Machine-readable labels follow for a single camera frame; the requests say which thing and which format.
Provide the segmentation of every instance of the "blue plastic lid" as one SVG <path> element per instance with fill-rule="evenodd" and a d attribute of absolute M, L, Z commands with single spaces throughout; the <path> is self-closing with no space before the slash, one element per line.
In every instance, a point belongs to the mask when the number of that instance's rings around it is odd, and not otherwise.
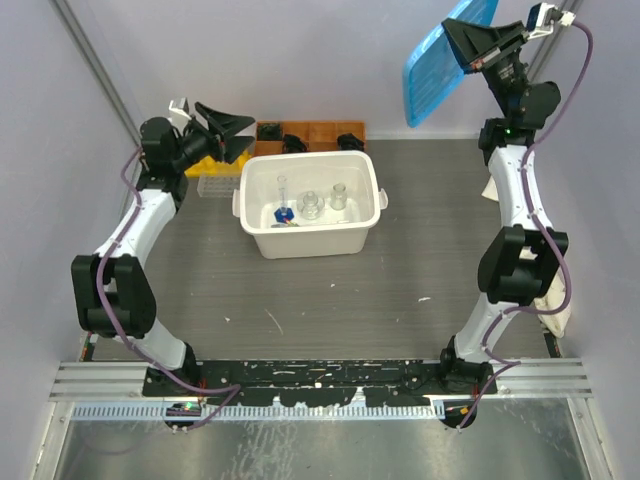
<path fill-rule="evenodd" d="M 490 25 L 497 6 L 498 0 L 462 0 L 449 18 Z M 402 72 L 404 114 L 409 126 L 420 125 L 455 90 L 463 76 L 439 24 L 411 52 Z"/>

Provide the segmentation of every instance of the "white container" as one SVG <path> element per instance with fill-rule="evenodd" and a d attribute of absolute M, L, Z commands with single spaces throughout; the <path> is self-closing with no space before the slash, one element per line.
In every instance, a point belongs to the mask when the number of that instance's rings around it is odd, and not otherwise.
<path fill-rule="evenodd" d="M 287 203 L 297 227 L 272 228 L 280 206 L 280 175 L 287 177 Z M 347 186 L 347 207 L 340 211 L 329 206 L 336 183 Z M 298 195 L 309 190 L 325 198 L 323 214 L 316 220 L 302 218 L 296 208 Z M 233 214 L 265 258 L 358 253 L 387 204 L 385 191 L 378 191 L 371 159 L 358 151 L 255 157 L 242 170 L 240 190 L 233 192 Z"/>

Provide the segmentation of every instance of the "yellow container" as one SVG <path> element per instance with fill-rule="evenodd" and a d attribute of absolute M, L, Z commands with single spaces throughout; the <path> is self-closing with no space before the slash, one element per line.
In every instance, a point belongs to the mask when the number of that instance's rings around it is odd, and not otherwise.
<path fill-rule="evenodd" d="M 240 175 L 244 168 L 244 164 L 247 163 L 250 158 L 251 155 L 249 154 L 249 151 L 245 150 L 235 162 L 229 165 L 224 162 L 216 162 L 213 158 L 207 156 L 188 169 L 185 173 L 189 178 L 198 178 L 202 174 L 213 176 L 220 175 L 224 177 Z"/>

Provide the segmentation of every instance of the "scratch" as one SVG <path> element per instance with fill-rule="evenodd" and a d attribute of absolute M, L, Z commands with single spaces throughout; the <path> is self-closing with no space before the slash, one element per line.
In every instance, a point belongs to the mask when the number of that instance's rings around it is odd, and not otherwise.
<path fill-rule="evenodd" d="M 276 317 L 271 315 L 271 312 L 269 310 L 267 310 L 266 308 L 264 309 L 264 311 L 267 312 L 267 315 L 269 315 L 271 317 L 271 320 L 273 320 L 273 323 L 276 324 L 276 327 L 278 327 L 278 330 L 280 330 L 280 335 L 284 335 L 284 332 L 282 331 L 282 327 L 280 326 L 280 324 L 276 320 Z"/>

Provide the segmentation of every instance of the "blue object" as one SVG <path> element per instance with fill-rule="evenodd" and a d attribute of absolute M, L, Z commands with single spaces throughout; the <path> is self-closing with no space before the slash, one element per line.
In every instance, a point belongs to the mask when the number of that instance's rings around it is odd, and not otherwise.
<path fill-rule="evenodd" d="M 278 223 L 287 223 L 293 220 L 293 210 L 290 208 L 287 208 L 286 213 L 283 213 L 282 208 L 279 208 L 274 212 L 274 215 L 276 216 L 276 222 Z"/>
<path fill-rule="evenodd" d="M 490 25 L 497 7 L 498 0 L 462 0 L 449 18 Z M 411 52 L 402 72 L 404 114 L 409 126 L 420 125 L 455 90 L 463 76 L 442 25 L 438 25 Z"/>

